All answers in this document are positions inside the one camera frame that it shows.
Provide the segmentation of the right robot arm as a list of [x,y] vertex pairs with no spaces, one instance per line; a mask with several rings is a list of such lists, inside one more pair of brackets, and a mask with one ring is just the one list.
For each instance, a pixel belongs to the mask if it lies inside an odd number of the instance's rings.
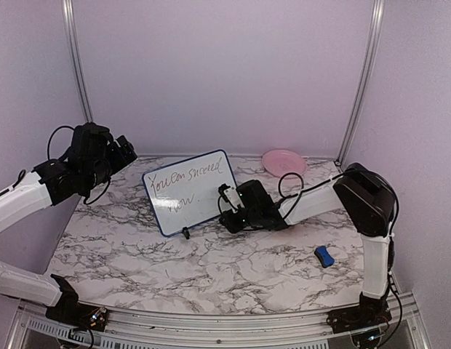
[[259,180],[249,180],[236,188],[218,188],[219,221],[229,233],[278,231],[337,209],[345,209],[362,236],[364,281],[353,319],[367,326],[386,304],[389,275],[394,263],[393,229],[399,216],[399,200],[391,185],[379,174],[359,163],[344,172],[297,193],[282,194],[273,201]]

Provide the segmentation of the small blue-framed whiteboard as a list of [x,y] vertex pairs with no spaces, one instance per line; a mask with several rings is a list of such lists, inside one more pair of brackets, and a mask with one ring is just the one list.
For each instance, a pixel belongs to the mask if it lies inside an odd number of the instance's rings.
[[236,186],[228,155],[221,149],[144,172],[142,182],[163,237],[218,217],[218,188]]

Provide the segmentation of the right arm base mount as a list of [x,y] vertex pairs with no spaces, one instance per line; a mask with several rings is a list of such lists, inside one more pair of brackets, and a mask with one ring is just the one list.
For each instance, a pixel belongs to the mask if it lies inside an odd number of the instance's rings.
[[353,307],[331,310],[326,322],[334,334],[355,331],[390,322],[392,315],[386,308],[356,305]]

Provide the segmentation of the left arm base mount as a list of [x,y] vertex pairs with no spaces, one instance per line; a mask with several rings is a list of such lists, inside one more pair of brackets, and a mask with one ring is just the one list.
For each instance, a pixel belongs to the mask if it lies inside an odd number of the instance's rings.
[[108,319],[108,310],[105,307],[76,303],[49,307],[45,316],[62,324],[103,332]]

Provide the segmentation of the blue whiteboard eraser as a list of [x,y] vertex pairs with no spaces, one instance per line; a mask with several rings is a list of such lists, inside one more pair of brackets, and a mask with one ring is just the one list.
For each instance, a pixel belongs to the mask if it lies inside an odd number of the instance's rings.
[[326,246],[318,246],[315,249],[314,254],[323,268],[328,268],[335,263],[334,258],[327,251]]

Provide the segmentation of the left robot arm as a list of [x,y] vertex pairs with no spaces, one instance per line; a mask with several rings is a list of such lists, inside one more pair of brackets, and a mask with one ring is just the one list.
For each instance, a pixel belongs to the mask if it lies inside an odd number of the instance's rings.
[[[125,136],[114,138],[108,127],[87,122],[71,127],[71,144],[57,159],[48,158],[0,191],[0,233],[22,219],[78,195],[91,204],[92,190],[110,185],[111,178],[137,159]],[[70,284],[0,260],[0,294],[55,308],[68,323],[84,318],[84,306]]]

